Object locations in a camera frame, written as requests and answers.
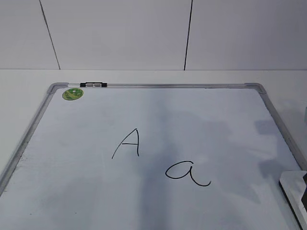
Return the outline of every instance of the black object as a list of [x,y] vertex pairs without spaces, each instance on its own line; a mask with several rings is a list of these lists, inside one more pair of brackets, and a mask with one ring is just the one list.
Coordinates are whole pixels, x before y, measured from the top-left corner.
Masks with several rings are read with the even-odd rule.
[[105,88],[105,87],[107,87],[107,83],[103,83],[103,82],[83,82],[83,83],[80,83],[80,87],[101,87],[101,88]]
[[[305,174],[305,176],[303,176],[303,179],[305,181],[305,184],[307,185],[307,173]],[[306,187],[305,192],[302,196],[302,203],[303,203],[304,207],[307,208],[307,187]]]

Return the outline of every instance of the black marker writing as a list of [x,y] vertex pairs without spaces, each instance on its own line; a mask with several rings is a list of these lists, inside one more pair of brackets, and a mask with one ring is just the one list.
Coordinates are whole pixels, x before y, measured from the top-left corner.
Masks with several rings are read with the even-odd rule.
[[[138,137],[137,143],[123,143],[123,142],[125,141],[125,139],[127,139],[127,137],[129,137],[134,131],[136,131],[136,134],[137,134],[137,137]],[[126,137],[122,140],[122,142],[117,146],[115,152],[113,153],[112,159],[113,159],[113,157],[114,157],[116,151],[118,150],[118,148],[119,148],[121,145],[137,145],[136,153],[138,154],[138,157],[139,157],[139,156],[140,156],[140,155],[139,155],[139,143],[140,143],[139,132],[138,132],[138,129],[135,128],[132,132],[130,132],[128,135],[126,135]]]
[[199,186],[207,187],[207,186],[209,186],[209,185],[211,184],[211,181],[210,181],[208,184],[199,184],[199,183],[197,183],[197,182],[194,180],[193,175],[192,175],[192,168],[193,168],[193,166],[190,166],[189,171],[188,171],[186,174],[184,174],[183,176],[180,176],[180,177],[172,177],[172,176],[169,176],[169,175],[167,174],[168,170],[170,170],[170,169],[173,168],[174,166],[179,165],[179,164],[184,163],[184,162],[190,162],[190,163],[194,164],[192,161],[181,161],[181,162],[178,162],[178,163],[176,163],[176,164],[173,164],[171,167],[169,167],[169,168],[166,170],[165,175],[166,175],[167,177],[171,178],[171,179],[181,179],[181,178],[185,177],[186,175],[190,174],[190,177],[191,177],[192,181],[193,181],[195,184],[199,185]]

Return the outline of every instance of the green sticker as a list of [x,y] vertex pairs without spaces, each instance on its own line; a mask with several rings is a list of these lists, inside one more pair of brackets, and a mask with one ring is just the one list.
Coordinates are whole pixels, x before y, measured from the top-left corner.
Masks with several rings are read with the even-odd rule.
[[66,90],[62,96],[67,101],[77,100],[83,96],[83,90],[72,88],[72,89]]

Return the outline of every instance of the table surface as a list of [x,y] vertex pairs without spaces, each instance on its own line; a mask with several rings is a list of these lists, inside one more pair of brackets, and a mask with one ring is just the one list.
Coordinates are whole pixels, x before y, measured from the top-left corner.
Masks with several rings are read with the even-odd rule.
[[307,71],[112,71],[112,70],[0,70],[0,171],[42,102],[50,84],[80,83],[246,83],[264,86],[276,110],[307,156]]

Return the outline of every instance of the whiteboard surface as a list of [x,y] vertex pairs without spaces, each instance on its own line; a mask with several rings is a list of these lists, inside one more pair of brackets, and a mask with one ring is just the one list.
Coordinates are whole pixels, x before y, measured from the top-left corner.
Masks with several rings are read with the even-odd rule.
[[[278,187],[299,167],[255,90],[65,90],[0,197],[3,229],[299,229]],[[135,128],[140,156],[121,145],[111,159]],[[211,184],[167,177],[180,161]]]

